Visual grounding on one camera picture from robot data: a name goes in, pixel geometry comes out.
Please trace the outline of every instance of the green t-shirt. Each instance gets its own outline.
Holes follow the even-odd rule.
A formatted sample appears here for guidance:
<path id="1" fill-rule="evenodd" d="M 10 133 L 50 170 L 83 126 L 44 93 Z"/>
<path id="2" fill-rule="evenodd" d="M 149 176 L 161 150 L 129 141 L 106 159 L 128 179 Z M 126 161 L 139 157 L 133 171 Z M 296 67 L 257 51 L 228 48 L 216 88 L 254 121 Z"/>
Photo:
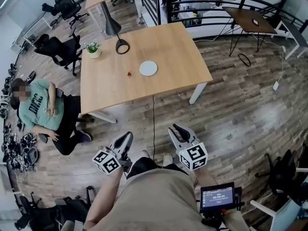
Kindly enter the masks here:
<path id="1" fill-rule="evenodd" d="M 63 98 L 56 98 L 55 108 L 57 109 L 57 115 L 48 115 L 47 110 L 50 103 L 49 85 L 50 82 L 47 80 L 34 80 L 30 84 L 31 97 L 25 102 L 20 102 L 19 117 L 31 129 L 35 125 L 54 131 L 59 128 L 64 113 Z"/>

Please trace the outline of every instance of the forearm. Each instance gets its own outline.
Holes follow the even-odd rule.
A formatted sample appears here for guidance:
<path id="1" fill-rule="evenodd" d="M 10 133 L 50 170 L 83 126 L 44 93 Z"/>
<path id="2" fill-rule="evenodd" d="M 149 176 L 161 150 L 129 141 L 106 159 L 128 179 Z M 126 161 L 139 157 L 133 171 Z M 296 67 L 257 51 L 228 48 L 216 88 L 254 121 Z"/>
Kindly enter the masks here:
<path id="1" fill-rule="evenodd" d="M 84 229 L 88 230 L 104 218 L 114 206 L 123 169 L 113 172 L 103 183 L 88 212 Z"/>
<path id="2" fill-rule="evenodd" d="M 35 125 L 35 126 L 33 127 L 33 131 L 34 131 L 36 134 L 38 134 L 38 133 L 49 134 L 49 132 L 50 132 L 49 129 L 44 128 L 44 127 L 42 127 L 42 126 L 40 126 L 40 125 Z"/>
<path id="3" fill-rule="evenodd" d="M 56 103 L 56 86 L 52 82 L 49 85 L 48 94 L 49 94 L 50 104 L 55 105 L 55 103 Z"/>
<path id="4" fill-rule="evenodd" d="M 215 186 L 216 180 L 211 176 L 206 167 L 198 168 L 194 171 L 201 187 Z"/>

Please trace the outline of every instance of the white plate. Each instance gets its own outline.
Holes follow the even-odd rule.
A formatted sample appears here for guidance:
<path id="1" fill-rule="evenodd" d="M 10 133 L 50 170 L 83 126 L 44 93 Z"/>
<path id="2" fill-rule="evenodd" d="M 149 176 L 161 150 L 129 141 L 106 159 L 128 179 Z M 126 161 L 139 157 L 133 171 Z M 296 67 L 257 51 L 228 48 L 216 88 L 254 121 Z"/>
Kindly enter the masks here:
<path id="1" fill-rule="evenodd" d="M 139 71 L 143 76 L 151 76 L 157 72 L 157 64 L 152 61 L 145 61 L 140 65 Z"/>

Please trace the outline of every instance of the black lamp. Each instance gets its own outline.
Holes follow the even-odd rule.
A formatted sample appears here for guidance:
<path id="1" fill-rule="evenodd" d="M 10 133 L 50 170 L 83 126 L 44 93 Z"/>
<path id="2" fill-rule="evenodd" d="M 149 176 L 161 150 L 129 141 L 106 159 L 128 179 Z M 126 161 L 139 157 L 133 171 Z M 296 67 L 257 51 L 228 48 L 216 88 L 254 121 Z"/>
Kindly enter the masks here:
<path id="1" fill-rule="evenodd" d="M 121 25 L 111 17 L 106 2 L 101 2 L 101 7 L 106 17 L 106 34 L 110 36 L 117 35 L 119 40 L 116 42 L 115 51 L 120 55 L 125 54 L 129 51 L 130 46 L 124 39 L 121 39 L 118 35 L 119 31 L 121 30 Z M 119 52 L 119 48 L 123 45 L 126 45 L 128 47 L 127 50 L 125 52 Z"/>

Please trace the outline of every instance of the white pot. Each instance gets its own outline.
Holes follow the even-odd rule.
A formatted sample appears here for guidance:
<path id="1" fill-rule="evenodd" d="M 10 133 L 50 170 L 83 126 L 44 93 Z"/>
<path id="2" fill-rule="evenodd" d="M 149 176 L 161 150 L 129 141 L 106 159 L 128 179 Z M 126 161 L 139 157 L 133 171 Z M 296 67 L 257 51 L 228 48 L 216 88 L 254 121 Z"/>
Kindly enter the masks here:
<path id="1" fill-rule="evenodd" d="M 94 53 L 89 52 L 89 55 L 90 55 L 90 58 L 95 59 L 95 58 L 99 58 L 101 53 L 102 53 L 102 51 L 100 49 L 97 49 L 97 51 L 94 52 Z"/>

